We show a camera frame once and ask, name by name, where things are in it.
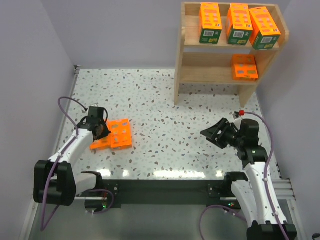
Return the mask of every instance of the green and orange box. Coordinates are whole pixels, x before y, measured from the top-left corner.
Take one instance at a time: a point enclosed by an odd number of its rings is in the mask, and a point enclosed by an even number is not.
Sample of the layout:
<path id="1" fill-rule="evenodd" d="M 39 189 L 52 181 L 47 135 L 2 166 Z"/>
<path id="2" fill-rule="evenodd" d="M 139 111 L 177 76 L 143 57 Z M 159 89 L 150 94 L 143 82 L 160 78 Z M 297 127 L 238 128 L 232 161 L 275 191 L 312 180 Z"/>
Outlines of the green and orange box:
<path id="1" fill-rule="evenodd" d="M 226 17 L 226 41 L 232 45 L 246 45 L 253 26 L 246 3 L 230 3 Z"/>
<path id="2" fill-rule="evenodd" d="M 199 11 L 199 42 L 218 44 L 222 22 L 217 2 L 202 2 Z"/>
<path id="3" fill-rule="evenodd" d="M 272 49 L 278 41 L 281 33 L 265 6 L 255 7 L 249 10 L 253 32 L 250 42 L 255 50 Z"/>

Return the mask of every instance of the table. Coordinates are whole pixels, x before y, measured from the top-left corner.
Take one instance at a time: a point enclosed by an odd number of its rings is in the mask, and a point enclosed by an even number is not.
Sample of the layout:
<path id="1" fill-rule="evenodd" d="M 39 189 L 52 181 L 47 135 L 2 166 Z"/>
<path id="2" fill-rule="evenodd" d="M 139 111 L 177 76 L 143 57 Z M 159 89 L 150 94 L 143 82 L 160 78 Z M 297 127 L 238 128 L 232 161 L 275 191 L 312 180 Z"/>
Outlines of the table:
<path id="1" fill-rule="evenodd" d="M 237 89 L 182 84 L 179 106 L 174 106 L 173 87 L 174 69 L 82 69 L 72 97 L 86 106 L 98 103 L 105 107 L 110 120 L 129 118 L 133 148 L 92 152 L 86 149 L 73 173 L 97 171 L 104 179 L 161 181 L 221 180 L 226 172 L 242 171 L 232 147 L 219 149 L 200 135 L 201 130 L 221 118 L 232 120 L 233 111 L 240 106 Z M 243 109 L 261 114 L 255 93 Z M 85 116 L 73 102 L 68 113 L 76 122 Z M 260 142 L 269 152 L 266 129 L 258 122 Z M 72 131 L 72 124 L 66 121 L 60 148 Z M 275 158 L 270 170 L 274 180 L 280 179 Z M 44 232 L 39 231 L 39 207 L 30 239 L 200 240 L 198 220 L 204 207 L 123 205 L 121 209 L 90 216 L 85 213 L 84 201 L 75 200 L 72 206 L 59 208 Z M 208 240 L 247 239 L 246 223 L 220 209 L 212 209 L 204 216 L 202 228 Z"/>
<path id="2" fill-rule="evenodd" d="M 242 163 L 231 148 L 219 149 L 200 131 L 221 118 L 233 119 L 239 110 L 237 89 L 228 85 L 187 84 L 180 87 L 180 104 L 175 106 L 173 69 L 83 69 L 72 97 L 85 106 L 98 103 L 109 119 L 129 118 L 133 148 L 112 151 L 86 149 L 73 173 L 98 171 L 104 179 L 223 179 L 226 172 L 242 171 Z M 245 108 L 261 115 L 254 94 Z M 85 113 L 71 103 L 69 115 L 78 122 Z M 260 142 L 270 151 L 264 125 Z M 71 136 L 66 121 L 59 147 Z M 273 179 L 279 179 L 276 160 L 270 164 Z"/>

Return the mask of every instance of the wooden shelf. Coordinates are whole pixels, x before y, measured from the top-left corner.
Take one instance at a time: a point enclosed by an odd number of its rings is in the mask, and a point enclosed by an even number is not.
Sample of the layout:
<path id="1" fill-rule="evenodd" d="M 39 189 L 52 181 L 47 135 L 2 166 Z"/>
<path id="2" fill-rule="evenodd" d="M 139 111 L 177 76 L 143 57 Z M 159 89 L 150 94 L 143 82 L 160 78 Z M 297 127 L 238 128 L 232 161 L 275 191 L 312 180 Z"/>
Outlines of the wooden shelf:
<path id="1" fill-rule="evenodd" d="M 199 43 L 198 24 L 200 2 L 183 2 L 181 4 L 180 31 L 177 44 L 174 76 L 174 104 L 178 103 L 180 83 L 197 84 L 226 84 L 237 85 L 241 107 L 244 107 L 263 76 L 268 71 L 280 51 L 289 40 L 289 30 L 281 11 L 276 4 L 254 4 L 249 3 L 249 8 L 265 6 L 275 21 L 281 36 L 273 49 L 255 50 L 251 43 L 245 46 L 227 44 L 226 17 L 230 3 L 219 3 L 222 18 L 222 32 L 218 44 Z M 207 53 L 207 52 L 185 52 L 185 48 L 206 49 L 247 49 L 254 55 L 259 79 L 255 82 L 233 80 L 231 70 L 231 57 L 229 53 Z"/>
<path id="2" fill-rule="evenodd" d="M 248 41 L 245 46 L 227 44 L 226 34 L 226 16 L 221 17 L 222 32 L 217 44 L 199 43 L 199 16 L 185 16 L 185 48 L 231 48 L 231 49 L 250 49 L 253 50 L 251 43 Z M 272 50 L 279 50 L 279 44 L 276 43 Z"/>
<path id="3" fill-rule="evenodd" d="M 256 85 L 256 81 L 232 78 L 232 54 L 185 52 L 183 54 L 180 83 Z"/>

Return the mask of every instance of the box on shelf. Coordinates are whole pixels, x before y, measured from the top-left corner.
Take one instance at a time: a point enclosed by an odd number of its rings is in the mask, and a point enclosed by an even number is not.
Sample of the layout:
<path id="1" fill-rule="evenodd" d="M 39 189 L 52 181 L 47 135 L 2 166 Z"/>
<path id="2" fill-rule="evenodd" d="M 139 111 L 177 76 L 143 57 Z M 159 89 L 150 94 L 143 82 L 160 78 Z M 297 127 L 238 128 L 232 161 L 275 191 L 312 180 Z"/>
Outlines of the box on shelf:
<path id="1" fill-rule="evenodd" d="M 230 3 L 226 17 L 226 41 L 233 45 L 246 45 L 253 26 L 246 3 Z"/>
<path id="2" fill-rule="evenodd" d="M 252 54 L 232 55 L 231 68 L 234 80 L 254 82 L 259 78 L 255 56 Z"/>
<path id="3" fill-rule="evenodd" d="M 121 150 L 132 147 L 130 121 L 129 119 L 119 119 L 107 121 L 107 127 L 111 133 L 100 140 L 94 141 L 90 145 L 91 150 Z"/>
<path id="4" fill-rule="evenodd" d="M 249 10 L 253 32 L 250 37 L 250 43 L 256 50 L 272 49 L 278 41 L 281 33 L 271 17 L 268 9 L 255 7 Z"/>
<path id="5" fill-rule="evenodd" d="M 217 44 L 222 31 L 222 22 L 217 2 L 202 2 L 199 11 L 199 42 Z"/>

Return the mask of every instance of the orange plastic block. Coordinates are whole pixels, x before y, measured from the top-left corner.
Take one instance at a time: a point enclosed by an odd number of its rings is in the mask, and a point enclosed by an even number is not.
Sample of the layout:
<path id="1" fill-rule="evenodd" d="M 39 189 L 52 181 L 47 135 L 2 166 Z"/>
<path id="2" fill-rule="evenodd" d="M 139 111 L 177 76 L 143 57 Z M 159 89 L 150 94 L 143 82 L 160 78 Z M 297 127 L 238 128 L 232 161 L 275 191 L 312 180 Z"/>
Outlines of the orange plastic block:
<path id="1" fill-rule="evenodd" d="M 90 145 L 91 150 L 103 150 L 112 148 L 120 150 L 132 148 L 131 130 L 129 119 L 119 119 L 107 121 L 108 129 L 111 131 L 109 136 L 93 142 Z"/>
<path id="2" fill-rule="evenodd" d="M 259 78 L 255 56 L 252 54 L 232 55 L 231 68 L 234 80 L 256 81 Z"/>

